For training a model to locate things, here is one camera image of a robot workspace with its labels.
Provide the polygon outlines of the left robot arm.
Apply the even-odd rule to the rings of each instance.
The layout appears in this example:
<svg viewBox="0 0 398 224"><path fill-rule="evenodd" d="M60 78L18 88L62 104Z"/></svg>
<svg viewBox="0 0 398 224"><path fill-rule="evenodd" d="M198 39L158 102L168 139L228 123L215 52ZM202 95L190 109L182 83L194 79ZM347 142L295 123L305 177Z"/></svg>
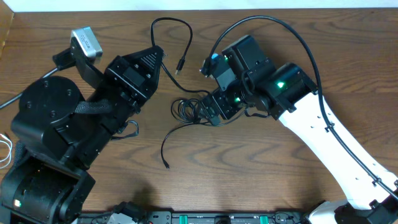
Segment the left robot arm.
<svg viewBox="0 0 398 224"><path fill-rule="evenodd" d="M94 92L85 98L60 76L24 90L11 123L16 159L1 181L2 223L71 223L80 215L95 184L88 169L134 125L133 115L157 89L163 56L153 46L116 57L104 72L79 47L54 56L58 65L76 67Z"/></svg>

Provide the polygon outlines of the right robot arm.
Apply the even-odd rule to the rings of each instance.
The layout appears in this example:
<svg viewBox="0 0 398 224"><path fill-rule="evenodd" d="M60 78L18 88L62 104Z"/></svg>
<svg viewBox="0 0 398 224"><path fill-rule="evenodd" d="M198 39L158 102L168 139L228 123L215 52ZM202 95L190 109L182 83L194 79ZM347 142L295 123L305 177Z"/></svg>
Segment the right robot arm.
<svg viewBox="0 0 398 224"><path fill-rule="evenodd" d="M255 107L294 132L336 179L346 198L319 204L302 217L304 223L397 220L397 176L357 142L300 67L286 63L275 68L254 38L246 35L208 57L202 73L218 84L200 103L212 125Z"/></svg>

